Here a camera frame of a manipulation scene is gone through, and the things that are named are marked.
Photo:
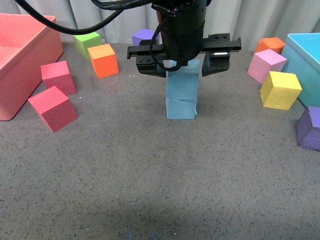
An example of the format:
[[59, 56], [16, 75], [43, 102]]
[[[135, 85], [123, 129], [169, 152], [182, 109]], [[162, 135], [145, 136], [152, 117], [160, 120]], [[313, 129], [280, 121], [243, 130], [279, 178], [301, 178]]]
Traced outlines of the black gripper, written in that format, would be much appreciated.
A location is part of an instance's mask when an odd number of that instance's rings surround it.
[[155, 59], [186, 63], [200, 53], [206, 53], [202, 77], [227, 71], [231, 52], [242, 49], [241, 38], [230, 40], [229, 34], [203, 38], [206, 10], [210, 0], [154, 0], [151, 7], [157, 12], [158, 27], [155, 35], [161, 35], [162, 44], [130, 46], [127, 58], [136, 57], [136, 67], [143, 75], [166, 78], [167, 72]]

